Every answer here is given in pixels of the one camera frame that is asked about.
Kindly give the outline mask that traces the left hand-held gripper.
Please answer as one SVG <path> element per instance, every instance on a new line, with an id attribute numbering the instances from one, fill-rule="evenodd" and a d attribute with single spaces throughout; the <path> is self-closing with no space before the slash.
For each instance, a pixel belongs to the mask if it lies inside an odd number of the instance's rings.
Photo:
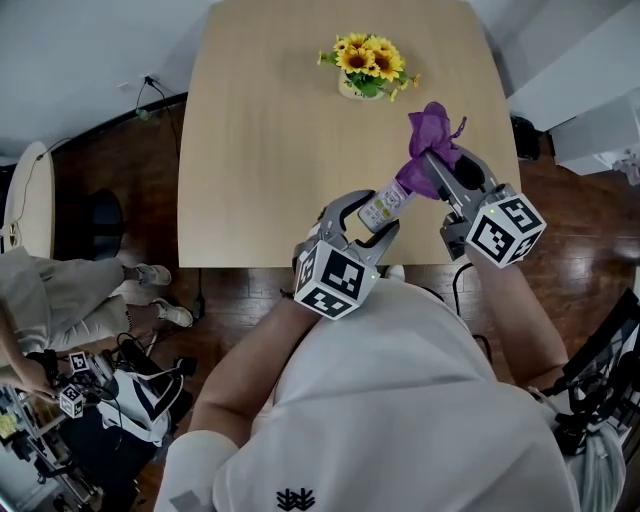
<path id="1" fill-rule="evenodd" d="M 400 231 L 394 220 L 366 242 L 345 237 L 345 220 L 373 196 L 371 189 L 329 203 L 307 239 L 294 249 L 294 300 L 331 320 L 358 309 L 380 278 L 376 265 Z"/>

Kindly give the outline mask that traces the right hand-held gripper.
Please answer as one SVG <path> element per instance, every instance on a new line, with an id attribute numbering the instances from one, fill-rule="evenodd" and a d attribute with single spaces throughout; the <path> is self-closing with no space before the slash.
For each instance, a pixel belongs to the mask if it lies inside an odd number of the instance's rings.
<path id="1" fill-rule="evenodd" d="M 423 155 L 426 177 L 452 208 L 440 229 L 451 258 L 473 247 L 499 268 L 522 260 L 546 222 L 524 194 L 500 184 L 479 156 L 464 147 L 459 153 L 453 171 L 433 151 Z"/>

